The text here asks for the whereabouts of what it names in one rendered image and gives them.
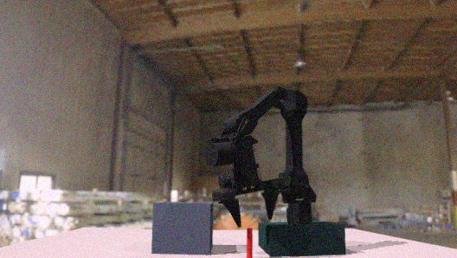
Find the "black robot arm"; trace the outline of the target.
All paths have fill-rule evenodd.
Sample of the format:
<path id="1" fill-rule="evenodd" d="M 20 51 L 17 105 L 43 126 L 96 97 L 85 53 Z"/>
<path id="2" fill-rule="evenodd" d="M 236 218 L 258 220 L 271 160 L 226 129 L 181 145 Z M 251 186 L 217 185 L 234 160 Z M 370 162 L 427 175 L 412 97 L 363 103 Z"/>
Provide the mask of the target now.
<path id="1" fill-rule="evenodd" d="M 205 162 L 212 167 L 255 161 L 252 145 L 258 140 L 249 134 L 259 118 L 273 106 L 280 109 L 286 121 L 286 169 L 279 175 L 285 182 L 280 194 L 283 203 L 288 203 L 286 220 L 289 224 L 313 224 L 311 204 L 316 202 L 316 193 L 302 167 L 301 122 L 306 114 L 307 98 L 300 91 L 271 88 L 246 110 L 225 119 L 219 139 L 207 140 Z"/>

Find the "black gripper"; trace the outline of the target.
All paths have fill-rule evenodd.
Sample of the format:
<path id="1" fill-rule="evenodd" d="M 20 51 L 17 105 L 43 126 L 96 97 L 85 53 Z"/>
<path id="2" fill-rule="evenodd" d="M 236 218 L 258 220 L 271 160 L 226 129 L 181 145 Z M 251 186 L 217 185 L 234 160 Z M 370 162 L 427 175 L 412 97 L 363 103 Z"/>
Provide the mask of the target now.
<path id="1" fill-rule="evenodd" d="M 267 218 L 268 220 L 272 220 L 274 205 L 281 192 L 279 189 L 285 188 L 285 182 L 281 178 L 263 182 L 259 180 L 257 168 L 260 167 L 255 161 L 234 164 L 232 172 L 235 174 L 236 187 L 214 190 L 212 193 L 213 201 L 221 200 L 218 203 L 222 203 L 228 209 L 238 228 L 241 228 L 241 213 L 239 199 L 235 199 L 235 196 L 263 190 L 264 193 L 262 195 L 266 202 Z M 251 186 L 255 188 L 251 189 Z M 243 190 L 245 187 L 247 189 Z"/>

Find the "red peg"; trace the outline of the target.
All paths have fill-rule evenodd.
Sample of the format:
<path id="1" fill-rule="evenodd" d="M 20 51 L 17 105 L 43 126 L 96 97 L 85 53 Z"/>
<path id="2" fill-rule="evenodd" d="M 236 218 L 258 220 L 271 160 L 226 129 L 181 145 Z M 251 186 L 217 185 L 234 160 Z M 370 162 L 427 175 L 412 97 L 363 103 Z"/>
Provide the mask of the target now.
<path id="1" fill-rule="evenodd" d="M 248 229 L 248 258 L 252 258 L 253 229 Z"/>

